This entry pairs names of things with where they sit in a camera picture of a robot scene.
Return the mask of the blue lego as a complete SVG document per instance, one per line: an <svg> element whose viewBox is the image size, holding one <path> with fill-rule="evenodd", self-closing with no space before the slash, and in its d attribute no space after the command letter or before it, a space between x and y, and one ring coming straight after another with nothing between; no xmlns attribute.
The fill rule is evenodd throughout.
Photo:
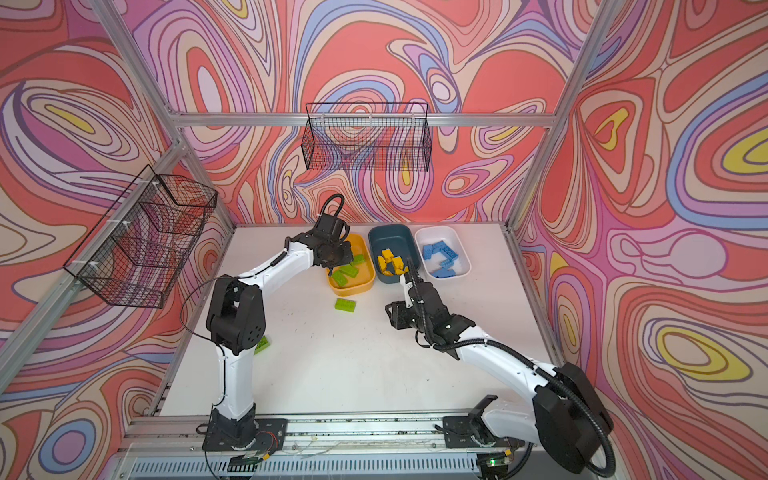
<svg viewBox="0 0 768 480"><path fill-rule="evenodd" d="M425 260L430 260L436 254L442 254L446 260L458 258L458 254L445 241L424 244L422 246L422 256Z"/></svg>
<svg viewBox="0 0 768 480"><path fill-rule="evenodd" d="M431 275L438 279L452 278L457 275L454 270L454 262L452 259L445 260L440 263L440 266L431 272Z"/></svg>

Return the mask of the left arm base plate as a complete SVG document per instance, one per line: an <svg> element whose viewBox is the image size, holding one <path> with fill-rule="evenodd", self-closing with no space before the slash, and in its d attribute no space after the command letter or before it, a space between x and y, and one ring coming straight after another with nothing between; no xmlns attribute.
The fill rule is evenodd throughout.
<svg viewBox="0 0 768 480"><path fill-rule="evenodd" d="M204 452L264 452L283 448L288 420L244 418L233 421L216 417L209 421L202 444Z"/></svg>

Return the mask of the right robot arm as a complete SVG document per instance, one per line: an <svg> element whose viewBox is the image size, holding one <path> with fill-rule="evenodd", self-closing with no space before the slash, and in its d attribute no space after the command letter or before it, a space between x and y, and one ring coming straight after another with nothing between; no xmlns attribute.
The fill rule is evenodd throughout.
<svg viewBox="0 0 768 480"><path fill-rule="evenodd" d="M439 425L448 440L487 449L504 447L508 452L523 449L523 458L506 472L500 470L498 455L488 456L483 477L513 477L536 445L573 474L588 470L607 479L616 473L617 455L610 440L613 421L580 367L532 359L493 338L473 320L451 312L413 263L407 262L397 274L404 298L385 307L393 328L414 330L419 347L486 372L528 403L518 411L488 394L465 416L447 417Z"/></svg>

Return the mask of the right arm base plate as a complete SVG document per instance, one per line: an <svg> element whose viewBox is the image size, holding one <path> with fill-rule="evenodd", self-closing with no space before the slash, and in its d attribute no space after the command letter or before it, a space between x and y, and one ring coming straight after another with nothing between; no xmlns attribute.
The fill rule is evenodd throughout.
<svg viewBox="0 0 768 480"><path fill-rule="evenodd" d="M449 449L510 449L526 446L526 442L512 437L498 437L478 418L467 415L445 416L434 425Z"/></svg>

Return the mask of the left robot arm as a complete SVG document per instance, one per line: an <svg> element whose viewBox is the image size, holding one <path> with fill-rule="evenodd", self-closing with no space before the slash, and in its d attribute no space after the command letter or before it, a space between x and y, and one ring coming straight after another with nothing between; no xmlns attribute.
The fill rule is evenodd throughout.
<svg viewBox="0 0 768 480"><path fill-rule="evenodd" d="M211 408L203 450L252 449L260 433L252 393L253 357L266 332L265 299L312 267L330 271L352 262L350 226L323 213L313 227L287 237L282 250L245 273L216 279L206 318L220 348L221 399Z"/></svg>

